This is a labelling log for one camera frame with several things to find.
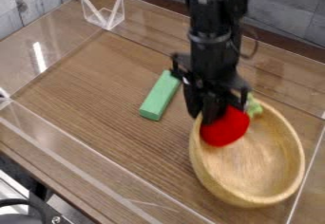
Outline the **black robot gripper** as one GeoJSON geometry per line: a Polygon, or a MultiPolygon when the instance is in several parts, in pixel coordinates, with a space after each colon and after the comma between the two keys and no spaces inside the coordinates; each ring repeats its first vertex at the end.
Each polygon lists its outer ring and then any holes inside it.
{"type": "Polygon", "coordinates": [[[238,75],[240,34],[207,37],[191,32],[189,53],[171,55],[171,75],[183,81],[187,112],[211,125],[226,106],[244,110],[250,84],[238,75]]]}

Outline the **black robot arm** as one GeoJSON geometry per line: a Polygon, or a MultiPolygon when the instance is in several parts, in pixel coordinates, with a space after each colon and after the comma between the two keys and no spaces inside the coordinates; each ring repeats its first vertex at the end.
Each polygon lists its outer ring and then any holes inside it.
{"type": "Polygon", "coordinates": [[[247,0],[184,0],[189,52],[171,55],[171,75],[183,82],[188,114],[212,124],[231,106],[243,111],[250,84],[238,74],[240,24],[247,0]]]}

